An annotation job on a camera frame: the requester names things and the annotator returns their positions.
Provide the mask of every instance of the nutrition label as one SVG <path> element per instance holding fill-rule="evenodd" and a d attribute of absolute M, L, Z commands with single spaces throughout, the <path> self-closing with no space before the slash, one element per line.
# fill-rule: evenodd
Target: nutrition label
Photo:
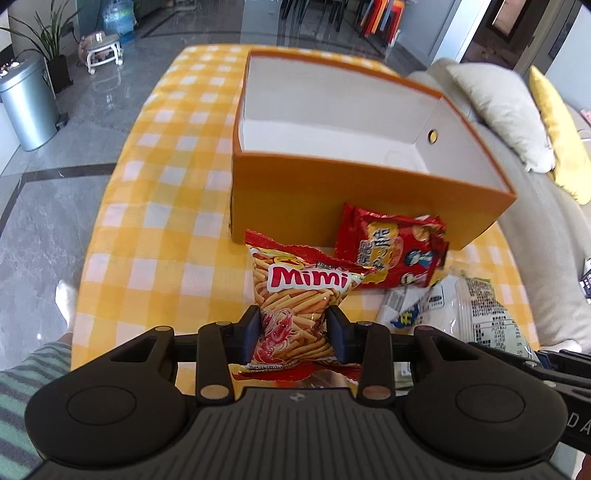
<path fill-rule="evenodd" d="M 492 286 L 471 278 L 467 278 L 466 283 L 472 298 L 474 341 L 524 358 L 532 358 L 527 340 L 521 335 L 515 320 L 495 300 Z"/>
<path fill-rule="evenodd" d="M 581 285 L 581 289 L 587 299 L 587 303 L 591 303 L 591 258 L 586 258 L 583 271 L 585 274 L 579 284 Z"/>

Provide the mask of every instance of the person's leg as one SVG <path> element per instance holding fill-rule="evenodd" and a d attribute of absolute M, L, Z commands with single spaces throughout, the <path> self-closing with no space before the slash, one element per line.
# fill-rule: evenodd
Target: person's leg
<path fill-rule="evenodd" d="M 0 372 L 0 480 L 25 478 L 41 463 L 25 429 L 25 408 L 37 390 L 70 371 L 76 297 L 76 289 L 61 281 L 56 304 L 67 323 L 65 334 Z"/>

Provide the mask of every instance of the shrimp illustration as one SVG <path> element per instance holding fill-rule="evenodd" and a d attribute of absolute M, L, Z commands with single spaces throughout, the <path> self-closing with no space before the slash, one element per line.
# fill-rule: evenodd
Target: shrimp illustration
<path fill-rule="evenodd" d="M 278 312 L 267 310 L 263 313 L 262 325 L 265 330 L 263 338 L 254 352 L 254 359 L 263 364 L 278 364 L 283 360 L 274 358 L 274 352 L 285 348 L 289 344 L 289 336 L 292 334 L 291 309 L 282 309 Z"/>

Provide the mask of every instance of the white snack bag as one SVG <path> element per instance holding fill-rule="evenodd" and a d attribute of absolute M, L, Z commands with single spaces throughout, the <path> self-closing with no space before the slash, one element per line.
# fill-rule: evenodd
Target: white snack bag
<path fill-rule="evenodd" d="M 389 289 L 384 295 L 375 321 L 388 327 L 392 333 L 396 333 L 399 328 L 404 327 L 400 323 L 400 314 L 418 304 L 422 298 L 428 297 L 426 293 L 430 290 L 431 287 L 417 287 L 415 285 L 404 285 Z M 406 393 L 406 389 L 413 386 L 408 362 L 394 362 L 394 380 L 397 395 Z"/>
<path fill-rule="evenodd" d="M 536 359 L 530 344 L 509 311 L 496 300 L 495 290 L 488 282 L 448 275 L 433 285 L 426 296 L 429 299 L 420 301 L 424 308 L 414 327 L 431 325 L 464 342 L 476 342 Z"/>

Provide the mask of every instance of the orange box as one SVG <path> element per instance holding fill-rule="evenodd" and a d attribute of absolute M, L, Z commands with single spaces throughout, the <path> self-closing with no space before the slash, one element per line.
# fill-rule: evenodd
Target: orange box
<path fill-rule="evenodd" d="M 515 201 L 468 121 L 436 90 L 288 51 L 253 50 L 234 125 L 232 239 L 252 229 L 333 247 L 344 202 L 439 215 L 461 249 Z"/>

